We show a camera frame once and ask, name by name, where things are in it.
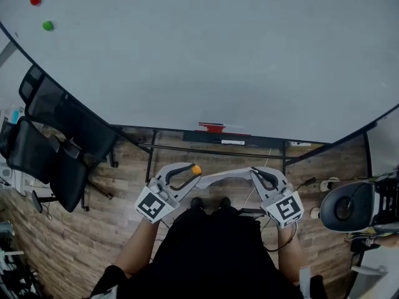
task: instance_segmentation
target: black shirt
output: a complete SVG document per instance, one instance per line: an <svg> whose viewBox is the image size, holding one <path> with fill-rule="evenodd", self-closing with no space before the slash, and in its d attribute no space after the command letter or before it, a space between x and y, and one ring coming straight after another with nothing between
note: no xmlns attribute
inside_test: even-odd
<svg viewBox="0 0 399 299"><path fill-rule="evenodd" d="M299 287L275 268L259 226L248 217L186 214L175 221L152 263L130 279L109 266L92 295L117 285L118 299L137 293L173 296L183 289L195 295L244 290L263 298L303 298ZM310 295L327 298L321 276L312 278Z"/></svg>

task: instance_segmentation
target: office chair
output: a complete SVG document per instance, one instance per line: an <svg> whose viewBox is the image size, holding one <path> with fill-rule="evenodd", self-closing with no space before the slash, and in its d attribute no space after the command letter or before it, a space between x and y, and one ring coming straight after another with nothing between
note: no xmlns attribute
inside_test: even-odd
<svg viewBox="0 0 399 299"><path fill-rule="evenodd" d="M25 102L25 116L59 130L84 153L96 159L94 169L107 155L111 167L117 168L113 157L116 133L105 123L85 111L74 97L67 94L34 65L28 70L19 95Z"/></svg>
<svg viewBox="0 0 399 299"><path fill-rule="evenodd" d="M76 147L69 142L61 143L54 135L46 138L26 117L21 117L17 124L3 123L0 153L10 168L50 184L54 197L38 197L32 193L39 212L43 210L42 202L53 201L59 201L62 207L72 212L84 197L87 184L107 196L88 180L89 168Z"/></svg>

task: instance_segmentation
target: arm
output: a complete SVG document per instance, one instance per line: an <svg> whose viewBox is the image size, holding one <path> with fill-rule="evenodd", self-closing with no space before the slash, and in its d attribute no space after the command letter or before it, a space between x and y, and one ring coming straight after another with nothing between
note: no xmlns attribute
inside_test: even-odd
<svg viewBox="0 0 399 299"><path fill-rule="evenodd" d="M399 235L389 235L374 239L374 244L388 248L399 247Z"/></svg>
<svg viewBox="0 0 399 299"><path fill-rule="evenodd" d="M117 255L114 264L125 272L126 277L130 278L150 262L159 225L159 222L151 224L143 218L129 241Z"/></svg>
<svg viewBox="0 0 399 299"><path fill-rule="evenodd" d="M295 225L289 225L285 228L277 228L278 230L278 246L283 247L292 237ZM299 243L297 236L293 238L291 243L279 252L279 270L289 281L294 284L299 282L299 270L309 266L306 254Z"/></svg>

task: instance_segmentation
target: wooden floor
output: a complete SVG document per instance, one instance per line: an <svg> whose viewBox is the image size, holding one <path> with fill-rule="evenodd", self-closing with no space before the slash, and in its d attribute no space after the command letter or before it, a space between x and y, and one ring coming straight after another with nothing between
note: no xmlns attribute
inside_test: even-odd
<svg viewBox="0 0 399 299"><path fill-rule="evenodd" d="M151 133L144 135L150 139ZM158 135L157 143L221 149L221 146L182 143L180 140L181 133L164 131ZM242 150L231 146L224 149ZM259 154L269 152L268 149L255 148L244 151ZM1 193L1 203L6 209L3 217L13 223L18 244L26 252L31 265L38 269L42 284L54 298L89 296L104 268L112 263L141 219L133 205L145 182L148 155L126 141L116 145L115 155L119 168L113 169L104 163L92 176L93 182L115 197L109 201L88 190L86 196L90 212L78 208L69 214L58 203L53 202L50 205L53 220L50 221L44 214L36 212L30 196L23 198L10 191ZM153 176L163 165L180 161L200 165L203 174L246 166L263 166L266 162L263 159L157 150L153 157L151 175ZM281 161L270 159L267 166L280 169ZM363 138L357 138L287 168L287 177L294 187L311 177L325 179L330 176L351 178L364 175L366 159ZM214 208L222 196L228 196L234 207L241 208L251 190L252 186L248 181L225 180L205 191L191 191L183 200L180 211L186 209L193 196L203 197L206 204ZM350 279L349 244L344 241L343 234L331 232L320 221L309 218L310 209L320 206L325 196L325 193L319 191L319 185L302 187L299 194L305 207L305 216L299 224L299 238L309 256L313 272L324 276L329 298L342 298ZM246 207L259 207L259 201L255 191ZM177 215L177 212L173 213L166 219L166 223L171 224ZM161 224L156 248L166 233L167 228ZM262 237L268 248L276 246L277 230L272 222L263 230ZM271 254L271 257L277 264L277 254Z"/></svg>

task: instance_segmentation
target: person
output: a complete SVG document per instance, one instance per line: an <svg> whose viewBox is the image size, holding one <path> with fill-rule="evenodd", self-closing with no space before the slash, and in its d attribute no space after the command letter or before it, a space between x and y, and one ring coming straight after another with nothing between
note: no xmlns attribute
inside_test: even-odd
<svg viewBox="0 0 399 299"><path fill-rule="evenodd" d="M263 298L303 298L299 270L309 265L295 225L278 228L279 269L263 246L259 221L238 216L224 197L211 215L196 197L176 218L150 263L159 222L142 219L130 240L105 269L92 298L131 298L134 294L192 295L244 290ZM310 297L327 298L322 277L310 280Z"/></svg>

